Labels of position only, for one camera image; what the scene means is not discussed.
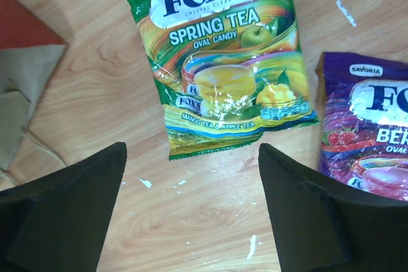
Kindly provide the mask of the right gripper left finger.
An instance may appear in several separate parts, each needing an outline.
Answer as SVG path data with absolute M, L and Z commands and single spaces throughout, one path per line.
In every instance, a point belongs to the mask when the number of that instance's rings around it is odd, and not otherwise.
M 116 142 L 1 191 L 1 271 L 95 271 L 126 161 Z

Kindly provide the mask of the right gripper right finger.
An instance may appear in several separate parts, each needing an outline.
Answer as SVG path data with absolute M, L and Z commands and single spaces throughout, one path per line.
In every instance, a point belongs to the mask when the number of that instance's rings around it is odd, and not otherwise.
M 282 271 L 407 270 L 407 203 L 340 183 L 268 143 L 258 162 Z

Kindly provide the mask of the purple snack packet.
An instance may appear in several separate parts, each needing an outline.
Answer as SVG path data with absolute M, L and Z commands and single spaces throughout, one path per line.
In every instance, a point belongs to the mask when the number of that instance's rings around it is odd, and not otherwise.
M 350 52 L 322 55 L 319 171 L 350 187 L 407 200 L 407 63 Z

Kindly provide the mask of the red paper bag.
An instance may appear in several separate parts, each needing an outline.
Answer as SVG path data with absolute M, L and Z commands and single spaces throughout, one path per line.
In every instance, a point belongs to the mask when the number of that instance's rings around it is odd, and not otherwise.
M 1 0 L 1 190 L 6 172 L 67 44 L 18 0 Z

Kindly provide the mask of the green snack packet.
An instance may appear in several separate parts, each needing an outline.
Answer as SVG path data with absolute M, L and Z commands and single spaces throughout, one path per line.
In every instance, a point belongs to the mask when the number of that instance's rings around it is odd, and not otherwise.
M 293 0 L 127 0 L 164 108 L 169 158 L 315 125 Z

